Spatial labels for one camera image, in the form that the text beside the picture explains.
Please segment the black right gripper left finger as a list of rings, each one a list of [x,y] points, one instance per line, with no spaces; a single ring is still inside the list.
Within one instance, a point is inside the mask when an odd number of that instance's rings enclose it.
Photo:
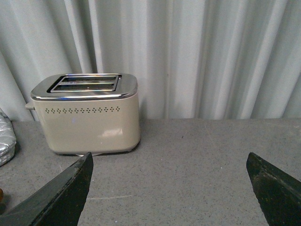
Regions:
[[[90,152],[32,196],[1,215],[2,226],[76,226],[85,206],[93,173]]]

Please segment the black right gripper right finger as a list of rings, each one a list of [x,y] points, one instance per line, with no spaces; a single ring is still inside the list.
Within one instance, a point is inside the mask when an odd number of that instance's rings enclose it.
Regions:
[[[268,225],[299,226],[301,182],[255,153],[249,153],[246,168]]]

